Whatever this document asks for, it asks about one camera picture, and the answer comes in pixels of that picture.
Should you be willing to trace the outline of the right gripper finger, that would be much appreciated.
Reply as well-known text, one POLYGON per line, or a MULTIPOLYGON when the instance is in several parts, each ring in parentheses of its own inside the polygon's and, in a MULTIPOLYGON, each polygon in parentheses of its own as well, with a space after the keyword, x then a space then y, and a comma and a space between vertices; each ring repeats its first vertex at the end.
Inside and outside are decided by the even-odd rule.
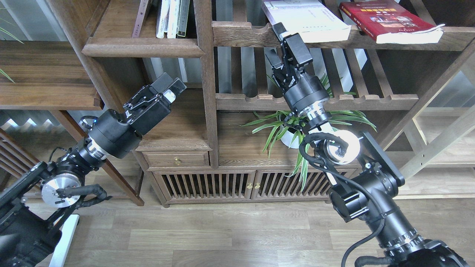
POLYGON ((290 32, 285 28, 282 22, 273 24, 272 29, 279 41, 283 41, 285 38, 287 38, 287 36, 290 35, 290 32))
POLYGON ((273 70, 282 70, 283 62, 281 57, 278 55, 275 49, 270 49, 265 52, 266 59, 269 61, 273 70))

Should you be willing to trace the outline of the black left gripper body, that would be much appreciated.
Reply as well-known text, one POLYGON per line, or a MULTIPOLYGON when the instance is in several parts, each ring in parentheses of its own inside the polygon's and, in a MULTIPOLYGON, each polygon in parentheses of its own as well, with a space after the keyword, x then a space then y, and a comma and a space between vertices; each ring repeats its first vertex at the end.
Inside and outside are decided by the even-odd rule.
POLYGON ((123 113, 109 109, 95 120, 88 134, 88 152, 98 159, 124 158, 171 113, 172 103, 172 86, 144 86, 124 105, 123 113))

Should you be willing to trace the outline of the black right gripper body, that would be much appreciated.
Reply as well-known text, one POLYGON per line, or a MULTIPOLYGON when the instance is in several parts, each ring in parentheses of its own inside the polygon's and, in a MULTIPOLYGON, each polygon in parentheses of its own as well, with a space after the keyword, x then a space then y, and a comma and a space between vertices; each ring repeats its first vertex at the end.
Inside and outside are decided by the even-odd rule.
POLYGON ((282 70, 273 70, 273 79, 283 91, 283 97, 292 111, 301 112, 314 103, 327 101, 329 95, 319 78, 304 69, 313 58, 298 33, 281 41, 282 70))

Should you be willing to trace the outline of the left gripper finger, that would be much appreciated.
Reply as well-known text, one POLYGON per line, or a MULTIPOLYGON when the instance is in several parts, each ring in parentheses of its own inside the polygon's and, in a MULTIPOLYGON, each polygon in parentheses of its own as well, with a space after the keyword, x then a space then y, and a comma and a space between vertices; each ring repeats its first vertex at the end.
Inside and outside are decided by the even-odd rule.
POLYGON ((173 103, 176 100, 176 97, 181 95, 186 89, 187 86, 183 83, 183 81, 181 81, 179 78, 176 78, 173 83, 171 83, 163 92, 163 96, 168 102, 173 103))
POLYGON ((151 93, 163 93, 173 84, 173 81, 174 79, 165 72, 150 84, 149 91, 151 93))

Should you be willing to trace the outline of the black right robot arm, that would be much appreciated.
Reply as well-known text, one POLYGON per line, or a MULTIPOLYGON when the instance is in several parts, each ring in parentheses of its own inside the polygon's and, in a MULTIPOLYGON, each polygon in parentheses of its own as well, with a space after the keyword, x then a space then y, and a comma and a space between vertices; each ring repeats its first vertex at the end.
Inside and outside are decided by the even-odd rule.
POLYGON ((304 69, 312 62, 307 46, 299 34, 292 34, 282 23, 275 23, 272 28, 283 55, 271 50, 266 57, 291 115, 300 119, 296 129, 303 130, 305 136, 299 152, 331 181, 329 198, 344 221, 359 218, 372 231, 348 248, 341 266, 345 266, 355 248, 372 238, 384 249, 384 257, 361 256, 355 260, 355 266, 468 266, 445 242, 421 237, 404 216, 394 197, 405 179, 375 139, 366 131, 357 136, 349 131, 333 131, 329 124, 331 115, 323 108, 329 95, 319 79, 304 69))

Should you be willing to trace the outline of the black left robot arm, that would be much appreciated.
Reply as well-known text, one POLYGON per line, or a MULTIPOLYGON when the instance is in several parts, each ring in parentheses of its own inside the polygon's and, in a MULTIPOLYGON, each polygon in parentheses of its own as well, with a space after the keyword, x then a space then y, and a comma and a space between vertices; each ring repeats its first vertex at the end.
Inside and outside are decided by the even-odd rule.
POLYGON ((171 113, 186 89, 179 78, 163 73, 123 105, 99 117, 84 116, 87 134, 55 161, 39 162, 1 194, 1 266, 33 267, 51 255, 62 237, 61 227, 79 208, 111 196, 85 177, 108 156, 124 158, 144 135, 171 113))

